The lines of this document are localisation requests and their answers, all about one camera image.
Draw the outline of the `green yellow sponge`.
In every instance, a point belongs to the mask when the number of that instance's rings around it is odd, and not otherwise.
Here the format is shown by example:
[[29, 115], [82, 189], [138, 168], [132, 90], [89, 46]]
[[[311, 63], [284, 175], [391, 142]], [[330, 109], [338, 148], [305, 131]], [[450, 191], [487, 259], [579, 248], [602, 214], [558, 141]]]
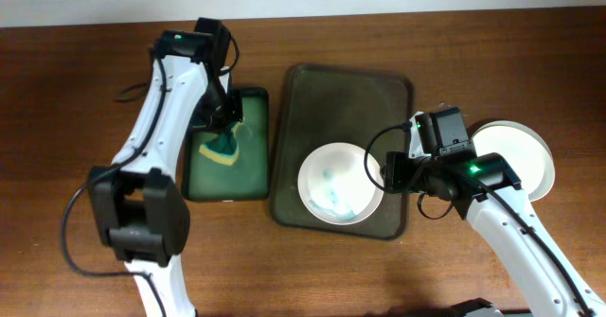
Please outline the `green yellow sponge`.
[[239, 158], [240, 147], [237, 140], [237, 131], [241, 126], [239, 121], [231, 124], [226, 131], [218, 133], [213, 139], [204, 142], [199, 152], [217, 164], [231, 167]]

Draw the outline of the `white plate pink rim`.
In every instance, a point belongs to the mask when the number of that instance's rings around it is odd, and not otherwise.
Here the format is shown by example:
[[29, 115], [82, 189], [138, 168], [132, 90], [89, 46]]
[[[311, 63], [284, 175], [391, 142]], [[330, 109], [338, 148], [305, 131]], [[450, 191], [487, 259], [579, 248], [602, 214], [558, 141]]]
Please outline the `white plate pink rim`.
[[383, 199], [379, 163], [349, 143], [330, 143], [312, 151], [298, 171], [296, 184], [307, 210], [331, 225], [366, 220]]

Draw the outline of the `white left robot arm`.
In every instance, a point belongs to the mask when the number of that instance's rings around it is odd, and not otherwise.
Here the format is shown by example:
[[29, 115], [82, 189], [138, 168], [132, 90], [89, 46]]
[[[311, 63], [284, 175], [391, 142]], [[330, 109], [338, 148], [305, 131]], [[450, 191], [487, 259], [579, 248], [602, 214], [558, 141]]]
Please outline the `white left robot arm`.
[[149, 316], [194, 316], [182, 266], [190, 214], [176, 186], [190, 132], [218, 132], [238, 153], [241, 98], [225, 59], [237, 44], [226, 28], [167, 30], [154, 44], [152, 77], [128, 141], [108, 167], [93, 167], [88, 192], [102, 244], [135, 278]]

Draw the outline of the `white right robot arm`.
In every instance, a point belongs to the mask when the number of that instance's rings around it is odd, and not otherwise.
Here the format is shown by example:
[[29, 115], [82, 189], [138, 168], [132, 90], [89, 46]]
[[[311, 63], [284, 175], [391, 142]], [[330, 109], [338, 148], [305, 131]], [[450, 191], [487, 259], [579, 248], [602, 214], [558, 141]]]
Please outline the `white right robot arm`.
[[533, 315], [605, 314], [605, 302], [546, 231], [503, 156], [411, 159], [390, 151], [383, 175], [387, 193], [418, 192], [449, 202], [492, 248]]

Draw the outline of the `dark green water tray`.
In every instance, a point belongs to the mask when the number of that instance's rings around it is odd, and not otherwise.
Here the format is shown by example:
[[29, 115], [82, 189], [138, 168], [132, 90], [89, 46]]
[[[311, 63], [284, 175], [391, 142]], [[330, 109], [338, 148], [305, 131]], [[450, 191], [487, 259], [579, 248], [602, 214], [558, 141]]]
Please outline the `dark green water tray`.
[[219, 132], [191, 132], [184, 144], [182, 195], [192, 202], [250, 201], [269, 191], [269, 95], [260, 87], [241, 89], [243, 119], [237, 131], [240, 155], [223, 166], [210, 161], [199, 147]]

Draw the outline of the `large brown serving tray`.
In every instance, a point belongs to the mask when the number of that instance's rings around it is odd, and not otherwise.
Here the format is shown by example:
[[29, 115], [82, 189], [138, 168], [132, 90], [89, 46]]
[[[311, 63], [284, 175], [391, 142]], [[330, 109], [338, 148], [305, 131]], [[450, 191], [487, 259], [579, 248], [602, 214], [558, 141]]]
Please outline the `large brown serving tray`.
[[384, 163], [390, 151], [405, 151], [401, 132], [380, 130], [409, 119], [416, 111], [415, 88], [404, 75], [337, 66], [299, 64], [291, 68], [276, 123], [269, 212], [275, 222], [361, 238], [393, 240], [405, 230], [408, 197], [385, 195], [369, 218], [349, 226], [316, 218], [301, 201], [297, 173], [317, 148], [334, 142], [370, 148]]

